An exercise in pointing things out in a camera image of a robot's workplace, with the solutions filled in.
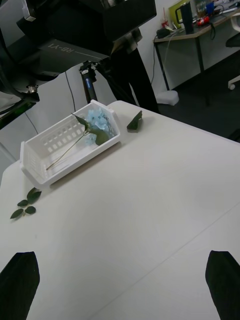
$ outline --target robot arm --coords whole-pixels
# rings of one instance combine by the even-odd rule
[[[107,10],[101,0],[2,0],[0,115],[34,105],[37,88],[71,67],[109,57],[114,41],[156,14],[155,0]]]

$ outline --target white table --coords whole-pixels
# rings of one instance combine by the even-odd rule
[[[127,133],[139,108],[111,108],[122,145],[44,190],[35,215],[10,220],[32,186],[18,162],[5,171],[0,270],[36,253],[29,320],[219,319],[204,276],[212,249],[240,259],[240,145],[147,110]]]

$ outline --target blue hydrangea flower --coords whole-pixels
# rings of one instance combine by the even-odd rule
[[[100,129],[106,132],[109,138],[115,136],[113,128],[111,127],[108,117],[102,111],[101,108],[97,110],[88,110],[88,115],[85,119],[93,129]],[[91,146],[96,142],[97,136],[95,134],[88,134],[86,138],[86,144]]]

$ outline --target person's leg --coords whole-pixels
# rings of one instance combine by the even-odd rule
[[[110,75],[114,82],[129,96],[129,99],[123,98],[121,93],[112,85],[111,81],[107,81],[112,93],[117,100],[123,100],[128,103],[133,103],[134,97],[129,84],[126,60],[128,55],[124,49],[113,53],[109,61],[106,61],[106,66],[111,70]]]
[[[128,54],[128,79],[141,108],[159,113],[158,103],[138,49]]]

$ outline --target tripod leg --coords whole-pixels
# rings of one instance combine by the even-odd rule
[[[111,86],[122,96],[122,100],[129,104],[136,105],[136,102],[116,83],[109,71],[106,71],[100,64],[95,66],[97,71],[111,84]]]

